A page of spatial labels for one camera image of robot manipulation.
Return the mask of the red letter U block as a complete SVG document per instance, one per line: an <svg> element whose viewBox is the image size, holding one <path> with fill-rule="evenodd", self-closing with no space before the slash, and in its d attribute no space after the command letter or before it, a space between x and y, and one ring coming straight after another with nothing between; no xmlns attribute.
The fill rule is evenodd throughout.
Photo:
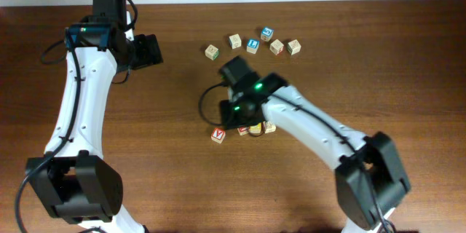
<svg viewBox="0 0 466 233"><path fill-rule="evenodd" d="M249 133L249 127L239 127L237 131L240 135L246 135Z"/></svg>

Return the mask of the yellow wooden block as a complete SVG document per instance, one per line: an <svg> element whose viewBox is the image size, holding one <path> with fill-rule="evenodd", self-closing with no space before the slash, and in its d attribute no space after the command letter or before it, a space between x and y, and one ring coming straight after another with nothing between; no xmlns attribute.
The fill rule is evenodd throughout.
<svg viewBox="0 0 466 233"><path fill-rule="evenodd" d="M253 125L249 127L249 133L260 134L261 132L262 132L262 123L258 123L257 125Z"/></svg>

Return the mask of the natural block brown picture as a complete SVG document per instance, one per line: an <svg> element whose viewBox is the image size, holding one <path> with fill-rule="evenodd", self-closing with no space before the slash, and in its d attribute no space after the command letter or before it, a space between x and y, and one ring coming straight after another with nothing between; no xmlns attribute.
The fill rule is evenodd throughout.
<svg viewBox="0 0 466 233"><path fill-rule="evenodd" d="M263 122L264 133L273 133L276 130L276 126L269 121Z"/></svg>

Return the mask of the red letter A block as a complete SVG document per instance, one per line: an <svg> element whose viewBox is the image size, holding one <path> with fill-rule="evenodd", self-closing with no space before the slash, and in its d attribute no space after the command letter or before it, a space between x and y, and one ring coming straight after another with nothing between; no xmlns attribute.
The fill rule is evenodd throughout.
<svg viewBox="0 0 466 233"><path fill-rule="evenodd" d="M216 143L222 143L226 137L226 131L221 128L215 127L210 138Z"/></svg>

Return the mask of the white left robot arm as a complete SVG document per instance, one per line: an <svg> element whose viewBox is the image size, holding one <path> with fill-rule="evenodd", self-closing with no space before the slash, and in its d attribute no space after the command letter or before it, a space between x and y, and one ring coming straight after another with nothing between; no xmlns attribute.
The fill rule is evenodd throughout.
<svg viewBox="0 0 466 233"><path fill-rule="evenodd" d="M123 183L103 159L102 129L113 78L160 62L153 35L134 35L137 12L94 4L65 30L67 76L59 117L43 157L28 159L19 190L31 185L52 218L84 232L147 232L123 205Z"/></svg>

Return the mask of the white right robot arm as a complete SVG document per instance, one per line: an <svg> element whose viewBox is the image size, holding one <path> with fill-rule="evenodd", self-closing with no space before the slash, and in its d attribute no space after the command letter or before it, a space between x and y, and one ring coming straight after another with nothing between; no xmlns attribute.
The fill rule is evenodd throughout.
<svg viewBox="0 0 466 233"><path fill-rule="evenodd" d="M343 125L277 74L223 73L221 78L229 89L224 127L265 120L283 129L333 171L337 200L347 217L344 232L395 232L389 217L411 184L388 135L368 136Z"/></svg>

